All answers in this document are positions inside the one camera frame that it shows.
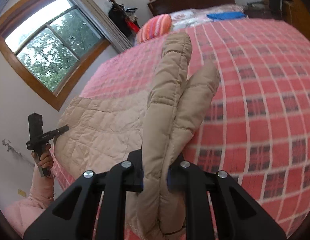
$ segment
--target beige quilted jacket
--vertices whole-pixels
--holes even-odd
[[[58,161],[75,178],[85,170],[108,171],[143,142],[144,190],[127,193],[126,225],[141,239],[177,239],[184,234],[182,194],[166,178],[203,121],[220,77],[213,64],[189,80],[192,45],[186,33],[171,34],[149,90],[118,99],[74,98],[58,126],[70,130],[55,143]]]

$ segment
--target sky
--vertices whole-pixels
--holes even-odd
[[[28,38],[40,26],[53,19],[57,15],[71,8],[73,5],[68,0],[56,0],[44,8],[34,13],[31,17],[19,25],[6,39],[8,47],[12,52],[15,52],[18,47],[23,43],[19,42],[20,38],[26,34]]]

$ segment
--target green foliage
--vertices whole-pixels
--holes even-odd
[[[100,39],[77,10],[68,12],[53,22],[51,27],[79,57]],[[77,62],[48,28],[32,39],[17,57],[51,91]]]

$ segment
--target black pistol grip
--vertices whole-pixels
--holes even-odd
[[[40,157],[42,156],[43,152],[45,151],[45,148],[46,148],[46,144],[36,145],[34,147],[34,152],[36,153],[37,158],[38,158],[37,160],[35,160],[37,163],[40,161]],[[50,170],[48,170],[47,168],[42,168],[39,165],[37,165],[37,166],[38,166],[38,170],[39,170],[41,177],[47,177],[50,175]]]

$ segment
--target blue cloth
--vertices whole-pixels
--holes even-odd
[[[206,15],[207,18],[213,20],[232,20],[246,18],[246,14],[242,12],[225,12],[225,13],[211,13]]]

